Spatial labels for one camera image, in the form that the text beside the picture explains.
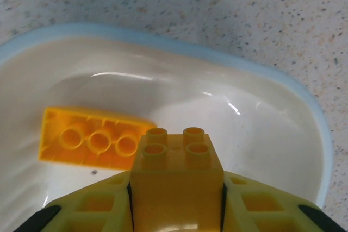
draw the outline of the yellow lego brick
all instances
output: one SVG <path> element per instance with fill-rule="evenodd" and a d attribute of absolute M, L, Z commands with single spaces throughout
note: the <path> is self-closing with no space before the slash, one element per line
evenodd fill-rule
<path fill-rule="evenodd" d="M 225 172 L 223 232 L 320 232 L 300 209 L 313 203 L 237 174 Z"/>
<path fill-rule="evenodd" d="M 50 202 L 61 210 L 42 232 L 133 232 L 128 184 L 122 172 Z"/>
<path fill-rule="evenodd" d="M 220 231 L 223 169 L 204 130 L 148 130 L 130 185 L 134 231 Z"/>
<path fill-rule="evenodd" d="M 140 137 L 156 125 L 143 119 L 83 108 L 47 108 L 39 160 L 129 170 Z"/>

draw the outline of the granite countertop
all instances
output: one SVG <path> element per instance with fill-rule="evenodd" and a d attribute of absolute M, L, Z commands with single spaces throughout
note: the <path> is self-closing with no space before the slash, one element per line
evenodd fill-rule
<path fill-rule="evenodd" d="M 277 67 L 305 84 L 334 141 L 324 211 L 348 229 L 348 0 L 0 0 L 0 43 L 66 22 L 176 37 Z"/>

